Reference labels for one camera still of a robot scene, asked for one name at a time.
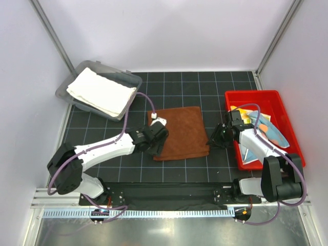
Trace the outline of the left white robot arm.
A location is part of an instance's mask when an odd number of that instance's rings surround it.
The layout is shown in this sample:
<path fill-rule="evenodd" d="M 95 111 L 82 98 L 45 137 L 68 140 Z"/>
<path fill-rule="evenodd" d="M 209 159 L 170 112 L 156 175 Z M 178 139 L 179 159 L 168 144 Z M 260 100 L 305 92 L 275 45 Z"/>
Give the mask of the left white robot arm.
<path fill-rule="evenodd" d="M 51 176 L 48 194 L 66 195 L 79 192 L 97 205 L 105 204 L 110 191 L 101 178 L 86 174 L 86 170 L 104 161 L 134 153 L 146 152 L 158 156 L 162 152 L 169 131 L 167 121 L 155 119 L 149 126 L 131 129 L 117 136 L 89 145 L 62 144 L 47 165 Z"/>

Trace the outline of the blue white cloth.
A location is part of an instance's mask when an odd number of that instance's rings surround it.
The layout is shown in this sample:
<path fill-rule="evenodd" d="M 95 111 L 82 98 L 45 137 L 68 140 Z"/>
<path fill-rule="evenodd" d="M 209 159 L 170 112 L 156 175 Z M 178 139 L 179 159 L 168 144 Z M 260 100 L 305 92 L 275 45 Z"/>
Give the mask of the blue white cloth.
<path fill-rule="evenodd" d="M 268 139 L 271 143 L 275 144 L 276 146 L 286 149 L 290 146 L 287 139 L 284 135 L 272 124 L 270 123 L 268 126 L 257 124 L 257 128 L 260 130 L 263 137 Z M 254 161 L 257 161 L 255 154 L 247 149 L 245 146 L 239 144 L 240 152 L 241 152 L 241 159 L 243 165 L 248 165 Z"/>

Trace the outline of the brown towel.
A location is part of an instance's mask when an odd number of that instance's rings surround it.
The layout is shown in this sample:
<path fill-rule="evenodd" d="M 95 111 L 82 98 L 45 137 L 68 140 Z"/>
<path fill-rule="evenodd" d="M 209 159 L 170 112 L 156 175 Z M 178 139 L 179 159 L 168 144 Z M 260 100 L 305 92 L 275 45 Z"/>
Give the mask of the brown towel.
<path fill-rule="evenodd" d="M 156 111 L 167 120 L 169 135 L 159 156 L 154 161 L 182 160 L 209 155 L 207 136 L 200 107 L 181 107 Z"/>

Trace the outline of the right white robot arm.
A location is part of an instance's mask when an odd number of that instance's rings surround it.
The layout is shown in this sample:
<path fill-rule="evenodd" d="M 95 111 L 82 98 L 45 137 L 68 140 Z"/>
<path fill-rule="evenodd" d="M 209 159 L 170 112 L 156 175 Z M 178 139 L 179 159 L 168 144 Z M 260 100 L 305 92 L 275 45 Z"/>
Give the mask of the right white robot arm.
<path fill-rule="evenodd" d="M 238 108 L 228 111 L 225 122 L 219 123 L 207 144 L 227 148 L 233 141 L 244 146 L 262 164 L 260 178 L 244 178 L 236 181 L 231 198 L 243 203 L 249 195 L 265 198 L 268 202 L 280 202 L 287 206 L 301 205 L 307 195 L 301 157 L 280 149 L 280 141 L 268 134 L 260 110 L 248 114 L 252 122 L 245 124 Z"/>

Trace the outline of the white towel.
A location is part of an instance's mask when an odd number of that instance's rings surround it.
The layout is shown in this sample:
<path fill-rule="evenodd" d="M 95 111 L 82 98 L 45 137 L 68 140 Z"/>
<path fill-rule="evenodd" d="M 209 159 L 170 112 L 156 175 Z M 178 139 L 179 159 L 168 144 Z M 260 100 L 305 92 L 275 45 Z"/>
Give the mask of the white towel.
<path fill-rule="evenodd" d="M 85 68 L 68 85 L 66 91 L 75 99 L 112 117 L 118 117 L 137 92 L 137 88 L 126 87 Z"/>

